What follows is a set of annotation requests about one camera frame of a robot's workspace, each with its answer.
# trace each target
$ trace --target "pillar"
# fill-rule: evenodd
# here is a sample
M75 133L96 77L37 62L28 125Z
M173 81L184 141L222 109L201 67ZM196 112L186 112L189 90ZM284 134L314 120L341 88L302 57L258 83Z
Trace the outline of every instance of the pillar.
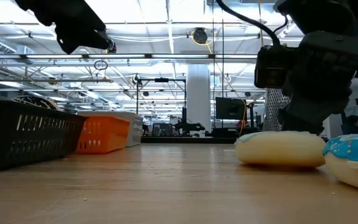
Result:
M187 122L201 123L211 132L211 87L208 65L188 65Z

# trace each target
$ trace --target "orange basket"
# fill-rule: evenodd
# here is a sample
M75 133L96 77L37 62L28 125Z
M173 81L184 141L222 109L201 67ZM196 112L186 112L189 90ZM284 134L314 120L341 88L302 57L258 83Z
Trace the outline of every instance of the orange basket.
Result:
M103 154L125 148L130 123L115 116L88 116L75 152Z

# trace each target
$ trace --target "white column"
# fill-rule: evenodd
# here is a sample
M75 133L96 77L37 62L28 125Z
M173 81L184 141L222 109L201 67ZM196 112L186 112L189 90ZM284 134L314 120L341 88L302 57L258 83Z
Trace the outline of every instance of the white column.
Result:
M323 123L325 127L325 134L327 138L336 138L343 135L342 132L342 117L340 114L330 115Z
M208 65L188 65L187 122L201 123L211 132L211 87Z

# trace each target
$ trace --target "plastic basket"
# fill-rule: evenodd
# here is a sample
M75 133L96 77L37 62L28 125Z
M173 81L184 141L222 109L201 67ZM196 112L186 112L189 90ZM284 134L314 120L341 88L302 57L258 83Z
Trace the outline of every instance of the plastic basket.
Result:
M86 117L0 101L0 169L73 154Z
M76 153L104 154L125 148L130 123L115 116L88 116Z

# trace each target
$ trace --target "mesh cylinder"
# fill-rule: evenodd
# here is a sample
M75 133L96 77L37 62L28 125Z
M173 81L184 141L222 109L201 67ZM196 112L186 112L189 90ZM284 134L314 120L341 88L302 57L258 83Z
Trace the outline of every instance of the mesh cylinder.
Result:
M278 122L278 111L290 101L284 96L281 89L267 89L265 101L265 120L263 131L281 131L282 126Z

